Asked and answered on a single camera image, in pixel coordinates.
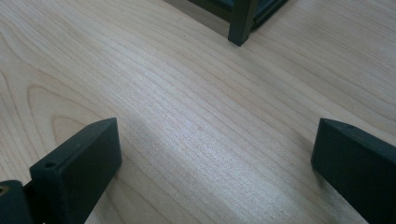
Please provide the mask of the black metal two-tier rack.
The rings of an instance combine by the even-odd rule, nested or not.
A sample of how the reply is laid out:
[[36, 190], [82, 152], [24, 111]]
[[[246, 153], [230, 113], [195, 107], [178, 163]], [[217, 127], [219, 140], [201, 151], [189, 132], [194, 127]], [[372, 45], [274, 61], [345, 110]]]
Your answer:
[[272, 17], [289, 0], [190, 0], [230, 23], [228, 40], [242, 46], [249, 34]]

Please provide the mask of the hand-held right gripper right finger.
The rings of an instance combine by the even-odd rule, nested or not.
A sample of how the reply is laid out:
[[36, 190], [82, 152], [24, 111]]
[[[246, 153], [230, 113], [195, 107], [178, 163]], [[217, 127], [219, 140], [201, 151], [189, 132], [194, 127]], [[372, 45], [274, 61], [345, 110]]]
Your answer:
[[396, 224], [396, 147], [350, 124], [321, 119], [313, 168], [369, 224]]

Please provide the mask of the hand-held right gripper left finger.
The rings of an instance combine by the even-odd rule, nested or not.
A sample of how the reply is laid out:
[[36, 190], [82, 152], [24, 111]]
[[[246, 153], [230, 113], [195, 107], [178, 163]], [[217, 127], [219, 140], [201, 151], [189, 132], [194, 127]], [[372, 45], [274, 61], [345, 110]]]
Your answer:
[[121, 166], [115, 118], [92, 123], [30, 168], [44, 224], [84, 224]]

